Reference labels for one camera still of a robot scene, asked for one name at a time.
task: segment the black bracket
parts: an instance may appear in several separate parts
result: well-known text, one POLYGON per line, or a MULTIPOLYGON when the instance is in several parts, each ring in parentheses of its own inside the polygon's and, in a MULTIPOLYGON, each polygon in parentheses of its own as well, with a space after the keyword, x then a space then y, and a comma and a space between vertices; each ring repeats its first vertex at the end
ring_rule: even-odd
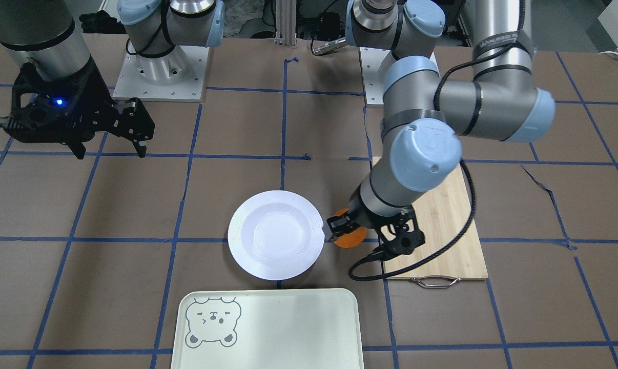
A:
POLYGON ((131 141, 144 157, 147 140, 154 136, 154 121, 138 98, 116 103, 94 63, 56 81, 44 81, 37 60, 24 63, 12 88, 11 115, 0 124, 20 142, 57 142, 83 159, 83 142, 107 131, 131 141), (23 105, 23 95, 31 100, 23 105))

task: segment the white plate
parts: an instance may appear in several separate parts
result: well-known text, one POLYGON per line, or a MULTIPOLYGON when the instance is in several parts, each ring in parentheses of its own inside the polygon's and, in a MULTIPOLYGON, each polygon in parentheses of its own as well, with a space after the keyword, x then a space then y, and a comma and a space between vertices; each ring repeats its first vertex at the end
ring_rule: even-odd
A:
POLYGON ((241 268, 258 278, 293 278, 314 264, 325 241, 323 219, 299 194, 261 192, 232 216, 229 248, 241 268))

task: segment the metal handle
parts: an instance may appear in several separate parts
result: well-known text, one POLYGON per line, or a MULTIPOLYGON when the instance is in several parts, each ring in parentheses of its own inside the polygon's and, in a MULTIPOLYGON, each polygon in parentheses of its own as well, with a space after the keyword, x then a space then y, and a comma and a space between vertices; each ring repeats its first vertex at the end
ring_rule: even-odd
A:
POLYGON ((443 288, 448 288, 451 285, 455 285, 455 284, 461 282, 461 280, 462 280, 462 278, 459 278, 459 277, 452 278, 452 277, 437 276, 437 277, 429 277, 429 278, 430 279, 431 278, 439 278, 439 279, 447 280, 450 283, 448 283, 448 284, 428 284, 428 283, 423 282, 421 280, 421 278, 410 278, 409 279, 409 283, 415 283, 415 284, 417 284, 417 285, 419 285, 419 286, 421 286, 423 288, 435 288, 435 289, 436 288, 441 288, 441 289, 443 289, 443 288))

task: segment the wooden cutting board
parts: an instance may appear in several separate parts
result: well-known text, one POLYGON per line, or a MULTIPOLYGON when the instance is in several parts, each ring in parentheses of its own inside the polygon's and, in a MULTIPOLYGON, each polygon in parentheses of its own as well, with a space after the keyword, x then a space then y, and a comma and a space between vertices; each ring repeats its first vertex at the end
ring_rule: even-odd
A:
MULTIPOLYGON (((373 157, 373 165, 379 157, 373 157)), ((425 233, 426 243, 411 255, 400 255, 384 262, 384 271, 397 271, 414 264, 445 246, 466 223, 470 212, 470 201, 464 173, 457 166, 437 188, 428 191, 414 202, 419 227, 425 233)), ((464 279, 485 279, 487 266, 482 255, 475 220, 464 236, 450 250, 431 262, 393 278, 447 277, 464 279)))

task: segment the light blue joint cap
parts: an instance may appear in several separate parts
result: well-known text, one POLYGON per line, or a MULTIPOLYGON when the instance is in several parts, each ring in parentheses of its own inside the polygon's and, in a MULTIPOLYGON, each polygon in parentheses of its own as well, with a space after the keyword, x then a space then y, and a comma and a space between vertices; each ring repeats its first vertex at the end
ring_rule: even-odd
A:
POLYGON ((425 56, 407 56, 393 63, 386 72, 384 93, 402 77, 418 72, 419 70, 434 70, 434 72, 439 73, 436 64, 425 56))
POLYGON ((534 102, 530 114, 519 129, 506 141, 534 142, 539 140, 550 128, 553 118, 555 118, 555 100, 548 91, 536 90, 537 101, 534 102))
POLYGON ((433 38, 440 37, 443 33, 445 14, 441 7, 431 0, 407 0, 405 14, 409 23, 422 33, 433 38))
POLYGON ((213 13, 213 23, 207 38, 207 47, 218 47, 222 44, 222 33, 225 29, 225 7, 222 0, 216 2, 216 10, 213 13))
POLYGON ((119 0, 117 14, 125 26, 136 24, 152 15, 161 5, 161 0, 119 0))
POLYGON ((350 46, 357 46, 354 41, 354 35, 352 33, 352 5, 354 0, 348 0, 348 8, 346 10, 346 44, 350 46))
POLYGON ((462 145, 450 126, 422 118, 398 133, 389 155, 398 182, 412 191, 426 192, 454 170, 462 157, 462 145))

